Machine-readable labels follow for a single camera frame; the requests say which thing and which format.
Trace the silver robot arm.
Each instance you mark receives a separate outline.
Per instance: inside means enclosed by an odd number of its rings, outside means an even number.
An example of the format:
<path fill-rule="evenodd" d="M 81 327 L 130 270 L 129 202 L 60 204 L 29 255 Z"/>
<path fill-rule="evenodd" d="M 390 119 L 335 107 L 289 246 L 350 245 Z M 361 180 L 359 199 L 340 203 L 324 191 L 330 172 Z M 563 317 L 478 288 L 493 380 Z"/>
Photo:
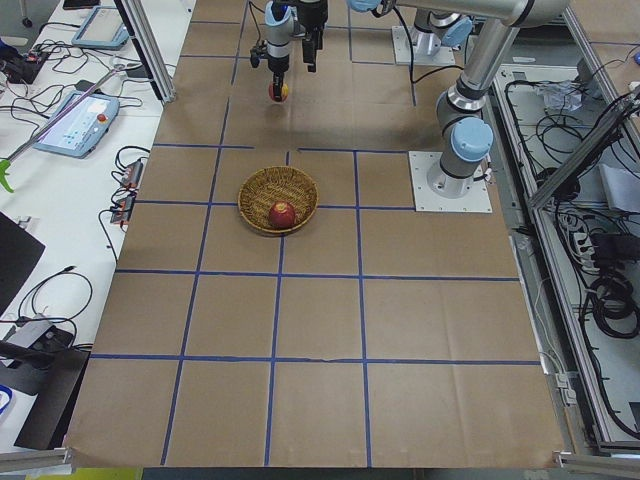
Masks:
<path fill-rule="evenodd" d="M 437 117 L 445 147 L 435 176 L 440 182 L 471 181 L 493 144 L 491 128 L 479 117 L 485 94 L 498 67 L 521 29 L 542 26 L 564 12 L 566 1 L 350 1 L 359 13 L 385 15 L 398 7 L 428 12 L 429 27 L 452 16 L 485 19 L 470 59 L 456 83 L 437 103 Z"/>
<path fill-rule="evenodd" d="M 290 6 L 278 1 L 268 1 L 265 6 L 267 64 L 272 73 L 269 95 L 275 102 L 284 102 L 288 95 L 285 74 L 289 70 L 292 50 L 292 11 Z"/>

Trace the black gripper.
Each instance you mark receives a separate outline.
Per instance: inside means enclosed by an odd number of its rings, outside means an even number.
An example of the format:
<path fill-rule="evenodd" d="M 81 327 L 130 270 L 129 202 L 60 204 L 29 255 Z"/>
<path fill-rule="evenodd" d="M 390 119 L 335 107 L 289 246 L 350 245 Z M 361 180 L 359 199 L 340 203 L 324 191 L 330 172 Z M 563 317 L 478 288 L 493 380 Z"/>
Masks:
<path fill-rule="evenodd" d="M 306 34 L 317 43 L 321 43 L 328 20 L 328 1 L 301 1 L 298 6 L 298 19 Z"/>
<path fill-rule="evenodd" d="M 323 49 L 323 31 L 313 30 L 307 32 L 302 39 L 303 62 L 308 72 L 317 71 L 317 54 Z M 275 102 L 283 102 L 284 75 L 289 70 L 290 56 L 267 56 L 268 68 L 273 74 L 271 82 L 271 99 Z"/>

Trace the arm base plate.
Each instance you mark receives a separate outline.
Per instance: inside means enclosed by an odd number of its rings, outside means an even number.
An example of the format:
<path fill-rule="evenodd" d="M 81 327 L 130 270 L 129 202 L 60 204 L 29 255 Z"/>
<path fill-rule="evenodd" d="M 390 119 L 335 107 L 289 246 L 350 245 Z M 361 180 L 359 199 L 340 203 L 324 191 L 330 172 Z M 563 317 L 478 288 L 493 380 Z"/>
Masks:
<path fill-rule="evenodd" d="M 469 178 L 456 179 L 441 169 L 440 157 L 440 152 L 408 152 L 415 211 L 491 214 L 493 209 L 481 166 Z"/>
<path fill-rule="evenodd" d="M 437 35 L 408 28 L 410 37 L 402 26 L 391 29 L 394 58 L 397 65 L 408 66 L 411 62 L 421 66 L 450 66 L 455 64 L 453 49 L 441 45 Z"/>

